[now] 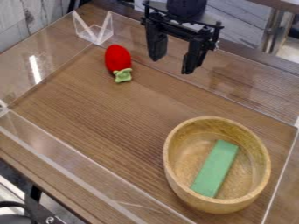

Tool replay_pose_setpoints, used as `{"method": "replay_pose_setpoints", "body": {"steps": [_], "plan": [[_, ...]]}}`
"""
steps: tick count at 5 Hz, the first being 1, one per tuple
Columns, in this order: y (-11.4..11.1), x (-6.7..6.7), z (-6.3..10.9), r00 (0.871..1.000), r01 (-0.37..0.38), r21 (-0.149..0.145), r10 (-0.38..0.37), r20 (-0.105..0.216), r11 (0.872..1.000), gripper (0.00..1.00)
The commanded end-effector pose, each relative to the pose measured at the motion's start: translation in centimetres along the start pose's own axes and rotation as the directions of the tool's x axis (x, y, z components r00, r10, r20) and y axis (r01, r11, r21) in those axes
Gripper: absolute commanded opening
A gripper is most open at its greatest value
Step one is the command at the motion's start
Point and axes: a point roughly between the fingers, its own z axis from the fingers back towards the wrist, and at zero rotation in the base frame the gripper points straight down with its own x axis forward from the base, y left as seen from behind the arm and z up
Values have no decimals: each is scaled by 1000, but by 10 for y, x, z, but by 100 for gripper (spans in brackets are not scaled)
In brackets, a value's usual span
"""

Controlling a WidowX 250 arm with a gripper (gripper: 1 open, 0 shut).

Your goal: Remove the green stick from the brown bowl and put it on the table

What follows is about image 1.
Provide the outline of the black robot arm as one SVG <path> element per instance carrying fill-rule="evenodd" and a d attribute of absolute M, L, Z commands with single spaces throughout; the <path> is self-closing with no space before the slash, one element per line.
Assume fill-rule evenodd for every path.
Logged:
<path fill-rule="evenodd" d="M 192 74 L 201 66 L 208 51 L 217 48 L 221 22 L 204 16 L 208 0 L 144 0 L 141 25 L 145 30 L 148 56 L 152 61 L 166 54 L 168 36 L 189 43 L 182 56 L 181 74 Z"/>

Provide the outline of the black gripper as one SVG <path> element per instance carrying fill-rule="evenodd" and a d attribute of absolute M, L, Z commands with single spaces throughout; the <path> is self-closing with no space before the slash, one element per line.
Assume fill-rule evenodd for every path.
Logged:
<path fill-rule="evenodd" d="M 162 30 L 178 39 L 188 39 L 188 52 L 182 57 L 181 74 L 192 74 L 201 65 L 209 49 L 217 46 L 220 21 L 205 13 L 206 0 L 166 0 L 164 3 L 144 0 L 144 18 L 153 20 Z M 166 54 L 168 37 L 154 24 L 145 27 L 148 56 L 152 61 L 160 60 Z"/>

